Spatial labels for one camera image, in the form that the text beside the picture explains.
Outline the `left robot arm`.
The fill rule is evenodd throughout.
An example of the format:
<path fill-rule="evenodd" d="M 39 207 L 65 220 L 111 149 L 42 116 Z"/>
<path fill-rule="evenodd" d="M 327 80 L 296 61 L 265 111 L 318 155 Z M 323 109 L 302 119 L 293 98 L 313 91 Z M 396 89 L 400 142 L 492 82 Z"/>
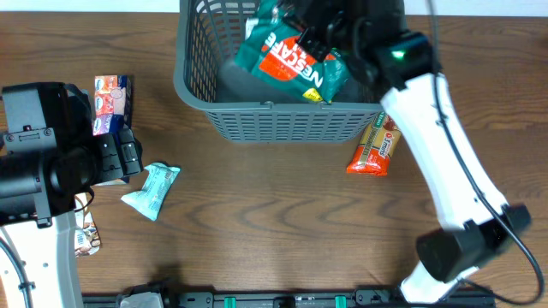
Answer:
<path fill-rule="evenodd" d="M 76 195 L 137 175 L 142 146 L 129 128 L 92 133 L 89 97 L 73 84 L 2 89 L 1 283 L 12 307 L 82 307 Z"/>

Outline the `orange spaghetti packet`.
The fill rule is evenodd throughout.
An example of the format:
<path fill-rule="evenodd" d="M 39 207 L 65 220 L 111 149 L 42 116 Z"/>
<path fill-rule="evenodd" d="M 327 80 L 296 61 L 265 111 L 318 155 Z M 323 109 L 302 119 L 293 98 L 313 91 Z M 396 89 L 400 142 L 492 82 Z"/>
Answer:
<path fill-rule="evenodd" d="M 402 132 L 385 112 L 378 113 L 366 126 L 351 163 L 348 174 L 386 176 L 393 152 Z"/>

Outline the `green Nescafe coffee bag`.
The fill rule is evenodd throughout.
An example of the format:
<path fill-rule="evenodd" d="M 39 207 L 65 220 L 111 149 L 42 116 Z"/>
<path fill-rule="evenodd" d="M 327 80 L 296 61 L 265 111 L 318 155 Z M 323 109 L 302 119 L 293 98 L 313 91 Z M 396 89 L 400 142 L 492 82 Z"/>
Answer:
<path fill-rule="evenodd" d="M 288 6 L 264 0 L 246 20 L 245 40 L 235 56 L 235 64 L 256 80 L 315 104 L 330 103 L 350 78 L 340 53 L 332 51 L 320 62 L 297 43 L 301 31 L 283 21 Z"/>

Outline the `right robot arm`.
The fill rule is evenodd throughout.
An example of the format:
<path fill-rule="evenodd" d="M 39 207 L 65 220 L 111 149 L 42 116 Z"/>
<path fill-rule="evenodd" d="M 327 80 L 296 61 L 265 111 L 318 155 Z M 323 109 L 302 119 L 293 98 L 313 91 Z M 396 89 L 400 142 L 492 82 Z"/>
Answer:
<path fill-rule="evenodd" d="M 438 39 L 408 29 L 398 1 L 290 1 L 285 21 L 323 61 L 339 51 L 402 132 L 435 205 L 439 229 L 416 241 L 419 263 L 399 287 L 406 306 L 441 305 L 470 275 L 521 244 L 531 222 L 484 171 L 451 102 Z"/>

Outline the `Kleenex tissue multipack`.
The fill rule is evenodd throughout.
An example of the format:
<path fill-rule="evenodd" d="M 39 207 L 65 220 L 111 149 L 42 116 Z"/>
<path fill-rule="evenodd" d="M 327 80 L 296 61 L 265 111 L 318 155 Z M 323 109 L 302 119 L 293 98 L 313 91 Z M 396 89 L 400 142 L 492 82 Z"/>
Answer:
<path fill-rule="evenodd" d="M 132 82 L 128 75 L 99 75 L 94 79 L 94 135 L 115 133 L 132 124 Z"/>

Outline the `light teal snack packet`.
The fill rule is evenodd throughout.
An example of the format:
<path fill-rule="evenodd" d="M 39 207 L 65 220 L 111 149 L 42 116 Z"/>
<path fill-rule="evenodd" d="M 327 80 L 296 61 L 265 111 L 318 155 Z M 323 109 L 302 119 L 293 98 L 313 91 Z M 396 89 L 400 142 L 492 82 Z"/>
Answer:
<path fill-rule="evenodd" d="M 156 221 L 166 195 L 181 169 L 164 163 L 151 163 L 145 170 L 148 176 L 143 187 L 139 191 L 123 195 L 121 201 L 149 220 Z"/>

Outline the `beige granola snack pouch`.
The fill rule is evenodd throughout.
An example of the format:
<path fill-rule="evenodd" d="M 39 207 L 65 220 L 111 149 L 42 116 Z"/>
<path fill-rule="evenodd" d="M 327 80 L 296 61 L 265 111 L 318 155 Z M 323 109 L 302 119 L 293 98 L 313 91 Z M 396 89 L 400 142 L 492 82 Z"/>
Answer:
<path fill-rule="evenodd" d="M 90 200 L 86 193 L 79 193 L 75 196 L 76 230 L 74 233 L 74 252 L 76 257 L 93 255 L 101 247 L 97 226 L 91 211 L 86 207 Z"/>

